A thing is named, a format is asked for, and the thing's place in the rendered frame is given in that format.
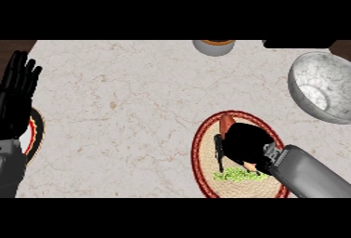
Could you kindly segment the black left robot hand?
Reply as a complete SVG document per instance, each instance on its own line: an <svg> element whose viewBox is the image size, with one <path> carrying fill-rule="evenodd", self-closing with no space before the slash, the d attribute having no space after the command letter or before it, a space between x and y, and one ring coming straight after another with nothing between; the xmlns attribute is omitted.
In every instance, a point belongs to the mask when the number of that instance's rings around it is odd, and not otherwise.
<svg viewBox="0 0 351 238"><path fill-rule="evenodd" d="M16 50L0 82L0 140L18 139L30 124L31 98L43 67Z"/></svg>

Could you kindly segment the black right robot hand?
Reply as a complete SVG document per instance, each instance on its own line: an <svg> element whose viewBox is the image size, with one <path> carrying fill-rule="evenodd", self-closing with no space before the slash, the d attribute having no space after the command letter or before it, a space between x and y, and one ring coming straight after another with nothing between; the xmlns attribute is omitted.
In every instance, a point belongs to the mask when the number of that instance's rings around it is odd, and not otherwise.
<svg viewBox="0 0 351 238"><path fill-rule="evenodd" d="M267 132L245 123L221 123L220 133L214 136L220 171L224 171L223 158L238 165L252 164L252 171L270 175L270 159L264 156L264 146L274 142Z"/></svg>

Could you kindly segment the round woven red-rimmed placemat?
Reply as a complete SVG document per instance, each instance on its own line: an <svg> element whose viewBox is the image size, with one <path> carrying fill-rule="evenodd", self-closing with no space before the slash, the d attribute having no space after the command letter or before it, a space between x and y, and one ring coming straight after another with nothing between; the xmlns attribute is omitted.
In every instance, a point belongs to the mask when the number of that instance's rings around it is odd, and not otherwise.
<svg viewBox="0 0 351 238"><path fill-rule="evenodd" d="M220 172L217 153L220 143L214 137L220 133L220 119L226 113L236 122L263 128L273 137L277 148L283 148L277 133L257 116L240 111L226 111L211 115L195 134L190 152L193 175L202 193L208 198L288 198L291 191L273 177L246 173L226 157L223 157L224 172Z"/></svg>

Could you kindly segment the grey marbled bowl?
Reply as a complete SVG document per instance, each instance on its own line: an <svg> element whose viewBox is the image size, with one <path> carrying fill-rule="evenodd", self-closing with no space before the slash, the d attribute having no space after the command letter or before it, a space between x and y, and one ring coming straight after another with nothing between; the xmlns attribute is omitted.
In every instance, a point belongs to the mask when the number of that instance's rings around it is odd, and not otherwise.
<svg viewBox="0 0 351 238"><path fill-rule="evenodd" d="M317 119L351 125L351 61L326 52L295 59L288 73L291 97Z"/></svg>

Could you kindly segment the white plate with dark rim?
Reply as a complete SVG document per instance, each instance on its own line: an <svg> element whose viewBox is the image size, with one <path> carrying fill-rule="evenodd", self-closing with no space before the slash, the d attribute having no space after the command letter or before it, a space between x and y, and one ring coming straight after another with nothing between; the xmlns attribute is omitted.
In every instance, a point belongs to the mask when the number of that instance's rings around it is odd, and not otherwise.
<svg viewBox="0 0 351 238"><path fill-rule="evenodd" d="M28 157L28 165L33 162L33 159L40 151L44 134L46 134L44 117L35 109L31 109L28 129L25 134L19 138L22 153Z"/></svg>

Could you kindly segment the grey cup with orange rim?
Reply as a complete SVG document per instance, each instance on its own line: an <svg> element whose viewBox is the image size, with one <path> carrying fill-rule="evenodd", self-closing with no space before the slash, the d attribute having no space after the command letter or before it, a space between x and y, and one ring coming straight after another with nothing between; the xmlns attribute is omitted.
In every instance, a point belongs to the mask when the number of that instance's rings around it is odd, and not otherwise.
<svg viewBox="0 0 351 238"><path fill-rule="evenodd" d="M233 40L193 40L192 43L199 52L211 57L226 55L235 46Z"/></svg>

